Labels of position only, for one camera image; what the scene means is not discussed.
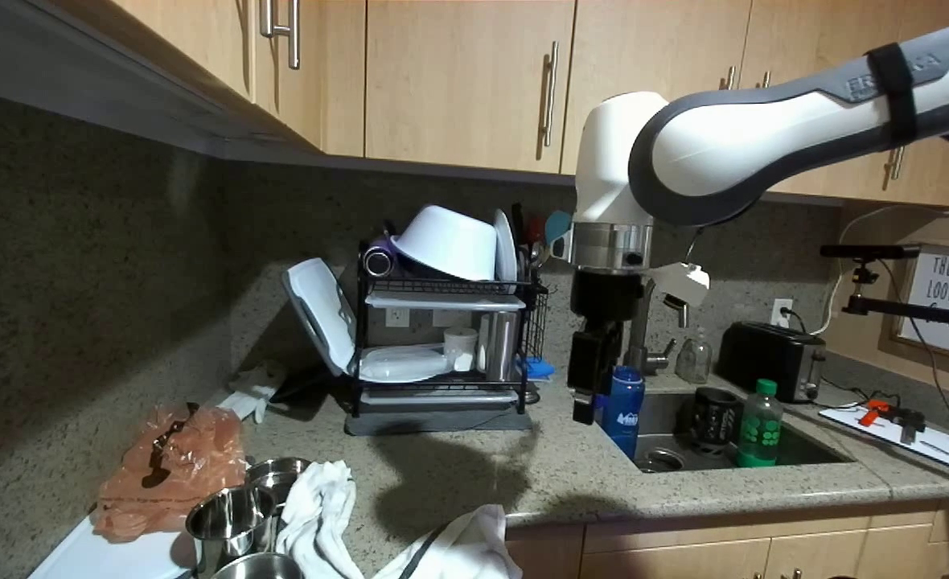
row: lower cabinet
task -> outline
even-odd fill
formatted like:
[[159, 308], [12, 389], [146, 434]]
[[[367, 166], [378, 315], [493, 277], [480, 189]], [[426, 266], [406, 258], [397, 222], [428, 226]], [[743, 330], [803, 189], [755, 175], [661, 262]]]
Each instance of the lower cabinet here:
[[509, 549], [529, 579], [941, 579], [949, 575], [949, 517], [526, 527]]

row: blue bottle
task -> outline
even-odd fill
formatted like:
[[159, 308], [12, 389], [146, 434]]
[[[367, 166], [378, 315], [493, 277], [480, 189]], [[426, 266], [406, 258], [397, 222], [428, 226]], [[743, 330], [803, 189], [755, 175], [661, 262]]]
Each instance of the blue bottle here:
[[634, 367], [615, 367], [602, 408], [602, 430], [634, 461], [644, 406], [644, 377]]

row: kitchen counter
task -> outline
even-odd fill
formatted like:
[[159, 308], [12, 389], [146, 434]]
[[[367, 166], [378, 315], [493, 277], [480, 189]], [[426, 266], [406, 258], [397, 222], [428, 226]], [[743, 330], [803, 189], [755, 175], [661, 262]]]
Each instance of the kitchen counter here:
[[[692, 386], [653, 377], [646, 389]], [[836, 389], [821, 394], [828, 406], [845, 400]], [[343, 412], [324, 402], [312, 417], [269, 412], [263, 424], [249, 424], [249, 453], [350, 467], [357, 505], [343, 541], [363, 574], [378, 574], [423, 535], [486, 501], [501, 505], [513, 525], [949, 501], [949, 470], [901, 461], [894, 451], [828, 428], [817, 408], [788, 412], [784, 422], [854, 464], [642, 474], [600, 424], [574, 422], [568, 386], [543, 386], [529, 416], [529, 430], [350, 438]]]

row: kitchen sink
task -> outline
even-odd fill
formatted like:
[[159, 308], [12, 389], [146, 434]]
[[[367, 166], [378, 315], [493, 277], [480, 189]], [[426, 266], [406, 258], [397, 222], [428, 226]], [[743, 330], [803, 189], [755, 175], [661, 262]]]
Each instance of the kitchen sink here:
[[[676, 438], [676, 412], [694, 394], [650, 394], [642, 412], [638, 456], [644, 474], [676, 470], [737, 470], [737, 447], [704, 451]], [[845, 453], [813, 440], [810, 434], [782, 424], [779, 467], [801, 464], [850, 464]]]

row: green bottle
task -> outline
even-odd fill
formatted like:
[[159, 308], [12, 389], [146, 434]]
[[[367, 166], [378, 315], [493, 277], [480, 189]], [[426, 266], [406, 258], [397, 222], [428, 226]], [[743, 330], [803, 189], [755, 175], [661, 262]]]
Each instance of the green bottle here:
[[775, 451], [782, 445], [782, 408], [772, 397], [775, 383], [758, 381], [755, 394], [743, 406], [737, 434], [740, 467], [775, 467]]

